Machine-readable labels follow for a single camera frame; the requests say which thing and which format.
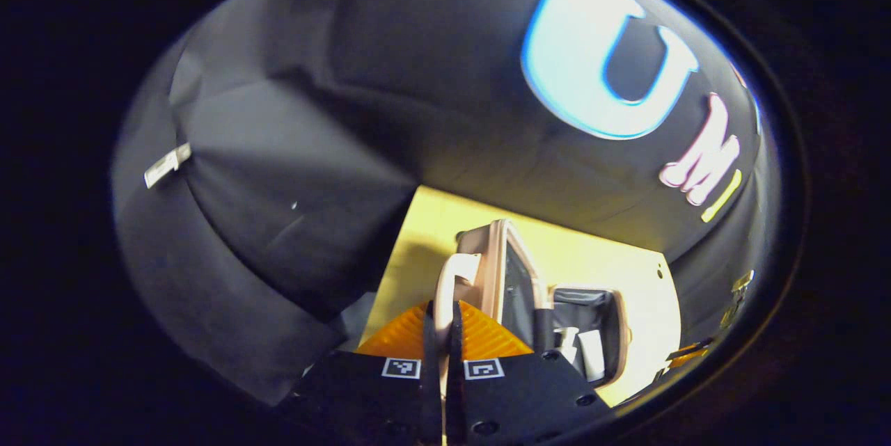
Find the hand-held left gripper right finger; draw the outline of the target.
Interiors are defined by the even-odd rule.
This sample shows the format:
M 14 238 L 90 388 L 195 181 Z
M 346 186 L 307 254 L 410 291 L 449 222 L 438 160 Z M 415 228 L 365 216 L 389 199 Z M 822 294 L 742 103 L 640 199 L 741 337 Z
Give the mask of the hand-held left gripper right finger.
M 615 414 L 557 350 L 465 358 L 459 306 L 448 343 L 448 445 L 560 445 L 585 442 Z

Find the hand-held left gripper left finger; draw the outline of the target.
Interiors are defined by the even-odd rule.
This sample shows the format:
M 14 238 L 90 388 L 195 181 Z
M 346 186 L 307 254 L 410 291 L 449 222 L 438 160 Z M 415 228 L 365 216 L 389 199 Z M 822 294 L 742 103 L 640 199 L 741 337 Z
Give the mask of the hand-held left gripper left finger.
M 432 308 L 421 310 L 421 355 L 335 350 L 306 370 L 281 417 L 314 445 L 439 445 L 443 416 Z

